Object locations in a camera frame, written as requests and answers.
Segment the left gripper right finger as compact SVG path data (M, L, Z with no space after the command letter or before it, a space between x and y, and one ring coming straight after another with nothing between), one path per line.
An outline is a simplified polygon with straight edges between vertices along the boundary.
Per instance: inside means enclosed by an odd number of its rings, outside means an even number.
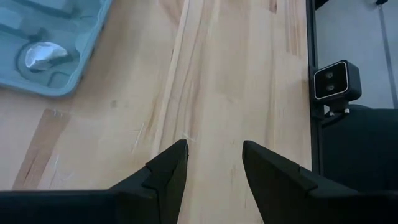
M397 192L360 192L243 142L249 188L264 223L397 223Z

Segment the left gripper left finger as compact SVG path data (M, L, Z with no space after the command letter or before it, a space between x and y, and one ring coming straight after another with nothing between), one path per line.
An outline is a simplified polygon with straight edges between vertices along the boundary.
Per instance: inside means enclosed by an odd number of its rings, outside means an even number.
M1 223L177 223L187 165L180 139L108 189L2 191Z

